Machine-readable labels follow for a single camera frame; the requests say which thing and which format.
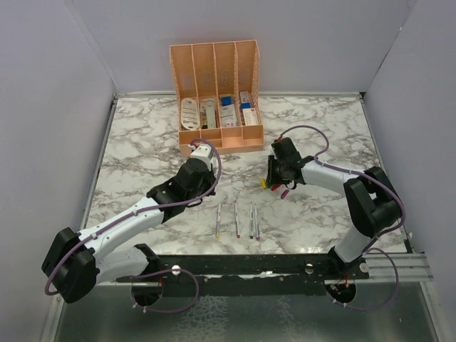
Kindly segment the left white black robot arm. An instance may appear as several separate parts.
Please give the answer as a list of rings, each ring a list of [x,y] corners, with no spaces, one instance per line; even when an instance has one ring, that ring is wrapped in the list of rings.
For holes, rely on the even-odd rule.
[[[67,304],[87,295],[103,281],[126,276],[128,260],[131,271],[142,281],[153,279],[157,263],[141,249],[126,256],[115,255],[121,244],[149,228],[159,226],[183,213],[191,204],[215,194],[221,167],[197,158],[188,159],[171,177],[154,186],[132,207],[92,228],[74,232],[59,231],[49,248],[41,269],[47,277],[46,295],[59,294]]]

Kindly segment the yellow whiteboard marker pen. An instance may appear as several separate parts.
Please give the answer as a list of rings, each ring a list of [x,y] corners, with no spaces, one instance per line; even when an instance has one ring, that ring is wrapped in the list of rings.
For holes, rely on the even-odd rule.
[[[219,237],[220,237],[221,208],[222,208],[222,203],[219,203],[217,206],[217,217],[216,217],[216,228],[215,228],[215,237],[217,239],[219,239]]]

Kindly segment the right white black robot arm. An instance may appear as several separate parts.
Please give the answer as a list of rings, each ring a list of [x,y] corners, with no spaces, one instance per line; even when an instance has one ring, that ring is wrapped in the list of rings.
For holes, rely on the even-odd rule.
[[[327,269],[332,277],[342,279],[350,274],[353,262],[379,234],[403,218],[403,203],[381,168],[347,170],[317,157],[302,157],[290,138],[275,140],[271,148],[274,153],[268,156],[267,187],[284,185],[294,190],[297,185],[314,185],[346,198],[352,227],[328,253]]]

